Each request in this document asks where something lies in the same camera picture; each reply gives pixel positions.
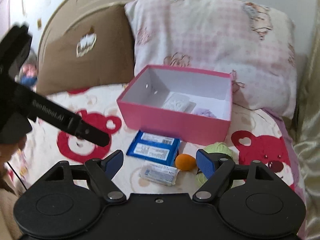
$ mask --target round black disc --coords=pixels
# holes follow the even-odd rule
[[[302,201],[286,185],[270,186],[261,181],[228,190],[219,201],[221,216],[249,236],[272,238],[297,232],[305,215]]]
[[[41,239],[61,239],[88,228],[100,211],[100,200],[90,190],[72,183],[47,181],[22,195],[13,213],[24,233]]]

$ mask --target purple fabric edge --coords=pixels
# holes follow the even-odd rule
[[[271,109],[269,108],[263,108],[262,111],[264,111],[266,114],[268,114],[278,125],[281,133],[282,133],[282,137],[284,139],[285,142],[285,146],[287,148],[288,151],[288,156],[289,156],[289,160],[290,160],[290,164],[291,164],[291,170],[292,170],[292,175],[293,175],[293,184],[294,184],[294,191],[295,193],[303,200],[303,202],[306,202],[306,198],[303,195],[303,189],[301,187],[298,186],[299,180],[300,180],[300,171],[299,171],[299,160],[298,157],[292,147],[292,138],[289,136],[287,129],[285,127],[285,124],[282,120],[281,117],[279,117],[279,115],[277,115],[275,112],[273,112]],[[306,220],[303,221],[299,232],[297,233],[297,235],[301,238],[301,239],[305,239],[306,238]]]

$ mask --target bear nose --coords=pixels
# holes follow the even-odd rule
[[[274,173],[280,172],[283,170],[283,163],[280,161],[270,161],[268,162],[268,167],[271,169]]]

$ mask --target orange ball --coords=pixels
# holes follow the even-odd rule
[[[176,158],[176,167],[181,171],[191,171],[196,166],[196,159],[189,154],[180,154]]]

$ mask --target pink curtain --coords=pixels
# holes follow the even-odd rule
[[[0,40],[10,28],[10,0],[0,0]]]

